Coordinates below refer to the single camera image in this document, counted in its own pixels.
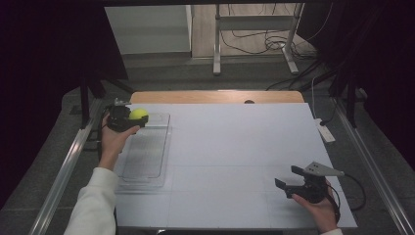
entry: metal frame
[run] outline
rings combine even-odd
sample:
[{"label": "metal frame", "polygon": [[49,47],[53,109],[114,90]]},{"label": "metal frame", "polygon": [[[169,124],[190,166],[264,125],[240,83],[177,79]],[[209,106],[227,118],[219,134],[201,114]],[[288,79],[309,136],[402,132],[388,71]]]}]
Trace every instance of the metal frame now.
[{"label": "metal frame", "polygon": [[72,174],[73,168],[76,165],[78,157],[82,152],[83,146],[88,138],[89,132],[95,123],[96,116],[101,108],[102,100],[94,99],[90,109],[91,117],[87,121],[84,128],[80,128],[76,134],[72,145],[70,146],[67,157],[56,176],[55,182],[53,183],[42,208],[40,209],[37,218],[28,234],[45,234],[58,206],[59,201],[64,194],[65,188],[67,187],[70,175]]},{"label": "metal frame", "polygon": [[293,16],[224,16],[219,13],[219,4],[216,4],[215,36],[213,52],[213,74],[220,75],[220,42],[221,30],[289,30],[287,41],[282,48],[284,58],[292,74],[298,74],[299,69],[293,60],[291,45],[297,26],[303,3],[299,3]]}]

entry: handheld controller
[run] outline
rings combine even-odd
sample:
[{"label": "handheld controller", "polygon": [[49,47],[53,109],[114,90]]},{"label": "handheld controller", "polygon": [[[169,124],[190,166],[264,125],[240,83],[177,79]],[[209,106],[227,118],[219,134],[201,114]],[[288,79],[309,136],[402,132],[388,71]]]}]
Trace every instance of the handheld controller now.
[{"label": "handheld controller", "polygon": [[275,185],[285,191],[287,198],[291,199],[293,194],[297,194],[312,204],[323,201],[328,190],[325,176],[317,176],[303,172],[301,168],[295,165],[291,166],[291,172],[304,177],[304,184],[302,186],[287,185],[283,181],[277,178],[275,179]]},{"label": "handheld controller", "polygon": [[327,198],[333,206],[336,222],[339,222],[340,208],[328,193],[329,185],[326,182],[326,176],[343,176],[345,173],[316,162],[311,163],[305,169],[292,165],[291,172],[304,177],[304,184],[301,186],[287,185],[276,178],[275,186],[284,190],[289,199],[293,198],[293,194],[297,194],[311,204],[317,204]]},{"label": "handheld controller", "polygon": [[107,119],[107,127],[109,129],[123,132],[135,125],[139,125],[141,128],[146,126],[146,123],[149,121],[147,112],[142,109],[131,112],[128,107],[125,107],[126,104],[129,103],[119,104],[115,100],[115,104],[110,107],[110,115]]}]

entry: white tabletop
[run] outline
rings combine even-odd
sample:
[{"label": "white tabletop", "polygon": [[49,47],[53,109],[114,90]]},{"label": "white tabletop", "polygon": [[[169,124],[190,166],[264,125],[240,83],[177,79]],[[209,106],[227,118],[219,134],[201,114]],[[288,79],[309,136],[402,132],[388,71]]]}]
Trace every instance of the white tabletop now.
[{"label": "white tabletop", "polygon": [[[130,108],[170,114],[172,130],[164,185],[118,193],[119,226],[315,227],[308,212],[274,184],[274,178],[303,184],[301,176],[291,173],[291,165],[332,166],[307,104],[134,104]],[[339,226],[356,227],[338,179],[328,180],[341,197]]]}]

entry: clear container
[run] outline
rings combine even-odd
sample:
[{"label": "clear container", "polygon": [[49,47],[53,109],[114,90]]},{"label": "clear container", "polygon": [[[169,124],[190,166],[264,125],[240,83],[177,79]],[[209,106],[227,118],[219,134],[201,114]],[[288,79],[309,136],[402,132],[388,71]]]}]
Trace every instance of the clear container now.
[{"label": "clear container", "polygon": [[117,191],[145,190],[164,185],[171,135],[169,114],[149,114],[149,122],[130,136],[118,157]]}]

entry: yellow ball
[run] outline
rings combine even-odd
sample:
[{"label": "yellow ball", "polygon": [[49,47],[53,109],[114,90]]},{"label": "yellow ball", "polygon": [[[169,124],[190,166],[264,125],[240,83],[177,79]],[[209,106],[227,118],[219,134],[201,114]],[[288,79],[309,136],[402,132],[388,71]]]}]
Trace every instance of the yellow ball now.
[{"label": "yellow ball", "polygon": [[148,116],[149,113],[147,113],[146,110],[143,109],[137,109],[137,110],[133,110],[130,115],[129,115],[129,119],[139,119],[142,118],[144,116]]}]

